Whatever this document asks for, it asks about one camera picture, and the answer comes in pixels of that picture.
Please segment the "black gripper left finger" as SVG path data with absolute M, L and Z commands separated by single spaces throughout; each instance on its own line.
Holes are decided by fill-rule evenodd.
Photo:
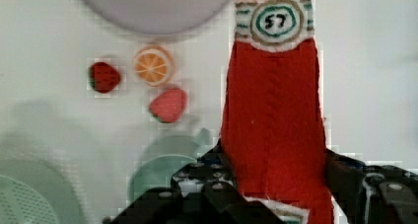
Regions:
M 238 192 L 221 145 L 171 178 L 170 187 L 145 191 L 109 224 L 285 224 L 265 204 Z

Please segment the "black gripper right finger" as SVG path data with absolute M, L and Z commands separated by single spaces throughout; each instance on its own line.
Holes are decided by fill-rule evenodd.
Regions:
M 418 224 L 418 178 L 326 150 L 325 181 L 348 224 Z

